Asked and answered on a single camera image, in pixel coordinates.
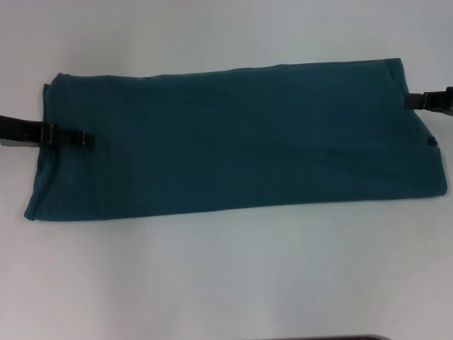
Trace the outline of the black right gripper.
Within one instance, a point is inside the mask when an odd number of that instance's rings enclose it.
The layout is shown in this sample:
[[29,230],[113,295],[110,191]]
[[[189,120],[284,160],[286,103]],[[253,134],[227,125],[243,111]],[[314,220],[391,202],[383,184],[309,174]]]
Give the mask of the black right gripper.
[[408,93],[405,98],[405,108],[411,110],[441,111],[453,116],[453,87],[445,91]]

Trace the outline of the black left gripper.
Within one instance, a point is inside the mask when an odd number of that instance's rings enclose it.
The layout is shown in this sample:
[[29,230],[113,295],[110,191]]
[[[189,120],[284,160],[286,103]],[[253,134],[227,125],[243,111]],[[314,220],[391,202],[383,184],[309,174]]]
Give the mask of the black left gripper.
[[7,147],[56,147],[69,145],[93,149],[94,136],[56,124],[1,116],[1,145]]

